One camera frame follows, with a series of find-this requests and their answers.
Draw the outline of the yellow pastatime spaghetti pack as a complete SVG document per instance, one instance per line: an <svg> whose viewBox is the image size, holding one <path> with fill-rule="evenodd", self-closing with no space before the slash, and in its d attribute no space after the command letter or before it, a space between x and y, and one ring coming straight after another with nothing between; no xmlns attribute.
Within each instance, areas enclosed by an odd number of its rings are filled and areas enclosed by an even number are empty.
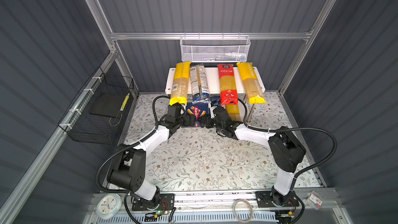
<svg viewBox="0 0 398 224"><path fill-rule="evenodd" d="M238 62L237 67L249 104L265 104L266 100L252 63Z"/></svg>
<svg viewBox="0 0 398 224"><path fill-rule="evenodd" d="M238 105L226 105L226 110L232 121L241 122L240 112Z"/></svg>

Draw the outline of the dark blue spaghetti box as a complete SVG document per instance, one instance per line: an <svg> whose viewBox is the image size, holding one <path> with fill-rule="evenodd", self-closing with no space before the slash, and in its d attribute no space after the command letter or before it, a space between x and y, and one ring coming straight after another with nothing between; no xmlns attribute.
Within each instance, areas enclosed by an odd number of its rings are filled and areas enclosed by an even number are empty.
<svg viewBox="0 0 398 224"><path fill-rule="evenodd" d="M192 102L188 102L186 106L186 113L187 115L190 114L196 116L195 127L204 128L204 117L209 116L208 103L199 102L193 104Z"/></svg>

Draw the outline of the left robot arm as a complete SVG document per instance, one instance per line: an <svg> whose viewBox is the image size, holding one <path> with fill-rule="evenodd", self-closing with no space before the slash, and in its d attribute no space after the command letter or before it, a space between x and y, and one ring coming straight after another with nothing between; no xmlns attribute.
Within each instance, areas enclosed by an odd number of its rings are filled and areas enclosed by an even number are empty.
<svg viewBox="0 0 398 224"><path fill-rule="evenodd" d="M188 116L186 103L175 102L168 105L167 113L158 119L155 104L161 98L168 99L169 97L161 95L152 102L154 129L137 142L122 145L98 168L95 184L100 191L132 195L151 205L157 205L160 202L160 189L145 179L147 155L181 128L184 125L184 118ZM119 189L106 188L100 182L100 174L107 163L110 163L107 181L118 186Z"/></svg>

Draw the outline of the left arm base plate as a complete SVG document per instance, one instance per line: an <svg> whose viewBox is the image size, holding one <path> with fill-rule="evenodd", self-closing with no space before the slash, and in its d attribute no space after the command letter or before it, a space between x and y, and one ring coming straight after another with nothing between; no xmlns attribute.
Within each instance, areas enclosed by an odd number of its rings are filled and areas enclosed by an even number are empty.
<svg viewBox="0 0 398 224"><path fill-rule="evenodd" d="M152 200L134 199L132 211L171 211L174 208L175 194L155 194Z"/></svg>

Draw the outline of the light blue spaghetti box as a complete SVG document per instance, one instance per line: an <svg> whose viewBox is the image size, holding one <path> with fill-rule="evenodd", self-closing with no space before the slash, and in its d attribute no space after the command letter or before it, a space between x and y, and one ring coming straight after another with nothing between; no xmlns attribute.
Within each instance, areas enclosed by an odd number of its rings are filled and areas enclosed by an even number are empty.
<svg viewBox="0 0 398 224"><path fill-rule="evenodd" d="M221 96L220 95L211 95L211 107L221 106Z"/></svg>

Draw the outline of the red spaghetti pack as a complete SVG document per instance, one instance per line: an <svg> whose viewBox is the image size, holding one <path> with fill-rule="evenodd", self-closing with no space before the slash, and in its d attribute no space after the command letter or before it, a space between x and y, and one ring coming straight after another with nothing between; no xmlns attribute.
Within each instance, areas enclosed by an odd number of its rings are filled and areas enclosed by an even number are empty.
<svg viewBox="0 0 398 224"><path fill-rule="evenodd" d="M221 105L237 105L238 94L232 64L218 65Z"/></svg>

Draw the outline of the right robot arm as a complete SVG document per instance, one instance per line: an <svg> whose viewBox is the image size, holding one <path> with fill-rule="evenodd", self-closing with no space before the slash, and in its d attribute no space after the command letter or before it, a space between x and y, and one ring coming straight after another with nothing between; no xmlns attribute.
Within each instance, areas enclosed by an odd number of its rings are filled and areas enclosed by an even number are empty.
<svg viewBox="0 0 398 224"><path fill-rule="evenodd" d="M216 128L219 136L254 142L268 147L278 167L276 181L271 189L272 202L275 206L284 206L290 199L295 198L294 187L299 175L318 167L335 154L337 150L336 137L320 128L297 127L288 128L281 126L279 129L261 129L248 125L246 122L234 121L226 108L218 103L210 111L211 119L207 120L209 126ZM303 161L306 149L295 136L296 131L316 131L323 133L332 140L332 149L325 158L306 168L296 171L297 166Z"/></svg>

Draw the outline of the yellow spaghetti pack barcode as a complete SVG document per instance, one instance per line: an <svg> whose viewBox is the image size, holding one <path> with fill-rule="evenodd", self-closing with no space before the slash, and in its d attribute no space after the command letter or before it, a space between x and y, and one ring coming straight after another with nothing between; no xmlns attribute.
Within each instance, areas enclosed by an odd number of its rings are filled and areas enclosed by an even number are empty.
<svg viewBox="0 0 398 224"><path fill-rule="evenodd" d="M187 104L190 64L191 62L181 62L176 65L170 105L176 103L181 105Z"/></svg>

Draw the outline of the blue white spaghetti pack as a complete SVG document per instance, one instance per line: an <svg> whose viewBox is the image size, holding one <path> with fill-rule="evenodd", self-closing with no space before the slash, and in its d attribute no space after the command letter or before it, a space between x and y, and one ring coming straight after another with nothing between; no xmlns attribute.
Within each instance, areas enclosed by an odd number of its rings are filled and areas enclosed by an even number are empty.
<svg viewBox="0 0 398 224"><path fill-rule="evenodd" d="M207 83L205 66L203 64L190 67L191 91L193 104L210 103L210 93Z"/></svg>

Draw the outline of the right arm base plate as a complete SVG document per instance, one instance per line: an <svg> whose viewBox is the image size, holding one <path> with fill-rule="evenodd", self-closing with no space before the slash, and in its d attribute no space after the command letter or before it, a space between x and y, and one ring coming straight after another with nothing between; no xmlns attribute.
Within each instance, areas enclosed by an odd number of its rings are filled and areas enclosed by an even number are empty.
<svg viewBox="0 0 398 224"><path fill-rule="evenodd" d="M256 191L255 192L258 207L293 207L300 206L298 199L289 192L286 196L277 191Z"/></svg>

